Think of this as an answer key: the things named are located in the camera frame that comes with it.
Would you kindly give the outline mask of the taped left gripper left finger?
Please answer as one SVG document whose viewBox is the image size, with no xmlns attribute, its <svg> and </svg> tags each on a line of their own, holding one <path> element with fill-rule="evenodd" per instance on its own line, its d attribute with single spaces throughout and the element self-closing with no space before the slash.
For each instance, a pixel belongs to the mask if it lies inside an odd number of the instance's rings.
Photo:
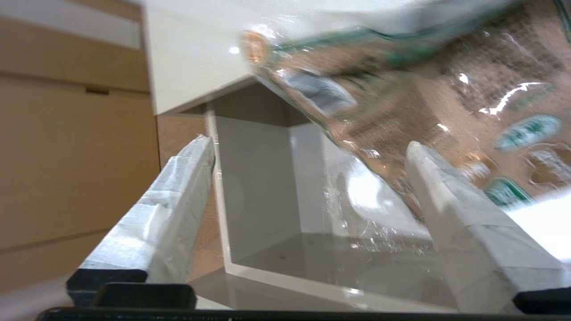
<svg viewBox="0 0 571 321">
<path fill-rule="evenodd" d="M 186 282 L 215 163 L 214 142 L 206 136 L 168 160 L 66 282 L 74 305 L 90 305 L 108 283 Z"/>
</svg>

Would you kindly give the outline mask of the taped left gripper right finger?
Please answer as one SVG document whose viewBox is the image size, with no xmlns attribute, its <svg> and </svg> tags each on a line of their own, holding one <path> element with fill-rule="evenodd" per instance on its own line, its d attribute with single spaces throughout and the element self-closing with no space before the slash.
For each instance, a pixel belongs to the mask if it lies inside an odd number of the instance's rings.
<svg viewBox="0 0 571 321">
<path fill-rule="evenodd" d="M 438 152 L 412 141 L 405 171 L 463 313 L 570 314 L 570 268 Z"/>
</svg>

